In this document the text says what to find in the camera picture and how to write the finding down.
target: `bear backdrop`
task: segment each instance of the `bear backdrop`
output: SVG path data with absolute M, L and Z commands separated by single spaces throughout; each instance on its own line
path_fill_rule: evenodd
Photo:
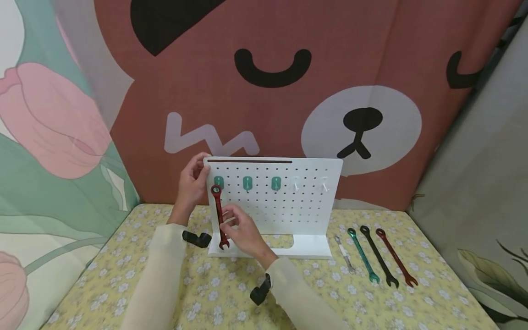
M 134 79 L 111 135 L 148 203 L 207 151 L 342 158 L 338 208 L 404 210 L 519 4 L 95 0 Z

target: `floral fabric wall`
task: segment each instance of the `floral fabric wall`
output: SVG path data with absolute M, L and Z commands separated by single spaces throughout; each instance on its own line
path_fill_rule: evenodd
M 409 210 L 504 330 L 528 328 L 527 58 L 525 22 L 437 151 Z
M 138 203 L 48 0 L 0 2 L 0 330 L 36 330 Z

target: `floral tablecloth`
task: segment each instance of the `floral tablecloth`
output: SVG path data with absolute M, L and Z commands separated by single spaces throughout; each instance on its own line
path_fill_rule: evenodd
M 171 205 L 137 206 L 89 265 L 43 330 L 118 330 L 127 303 L 148 258 L 157 225 L 164 224 Z M 418 280 L 411 288 L 375 234 L 373 239 L 399 289 L 388 287 L 384 273 L 359 226 L 371 232 L 381 227 L 407 270 Z M 198 206 L 190 230 L 211 232 L 209 208 Z M 369 282 L 367 270 L 346 229 L 357 229 L 371 265 L 382 279 Z M 351 255 L 356 275 L 348 273 L 334 235 Z M 351 329 L 488 330 L 497 329 L 475 298 L 457 278 L 404 212 L 334 210 L 327 236 L 333 260 L 294 260 L 308 284 L 346 321 Z M 265 236 L 272 247 L 288 247 L 291 238 Z M 182 269 L 180 302 L 174 329 L 293 329 L 286 313 L 270 294 L 261 306 L 250 299 L 264 271 L 252 259 L 209 258 L 207 249 L 189 244 Z

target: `green wrench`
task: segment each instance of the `green wrench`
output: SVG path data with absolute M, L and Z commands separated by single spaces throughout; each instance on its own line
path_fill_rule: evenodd
M 354 244 L 356 244 L 357 250 L 360 252 L 361 259 L 363 259 L 363 263 L 365 264 L 366 269 L 369 271 L 369 280 L 370 282 L 380 282 L 380 278 L 374 273 L 374 270 L 372 270 L 372 267 L 370 267 L 370 263 L 366 258 L 365 252 L 363 252 L 363 249 L 361 248 L 361 245 L 359 241 L 357 240 L 356 231 L 353 228 L 349 228 L 347 230 L 348 234 L 352 239 L 354 240 Z

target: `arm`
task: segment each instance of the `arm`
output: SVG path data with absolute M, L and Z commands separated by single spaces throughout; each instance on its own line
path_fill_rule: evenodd
M 156 228 L 148 261 L 125 312 L 121 330 L 168 330 L 178 301 L 186 242 L 180 224 Z
M 342 318 L 304 281 L 287 258 L 275 260 L 266 273 L 271 293 L 297 330 L 347 329 Z
M 205 192 L 209 167 L 200 153 L 180 174 L 178 198 L 167 224 L 156 228 L 148 261 L 125 312 L 121 330 L 169 330 L 178 302 L 180 273 L 185 258 L 183 231 L 198 200 Z
M 297 330 L 347 329 L 341 317 L 308 286 L 291 261 L 278 258 L 267 246 L 249 215 L 236 205 L 227 205 L 222 211 L 224 223 L 220 229 L 240 250 L 267 269 L 271 293 Z

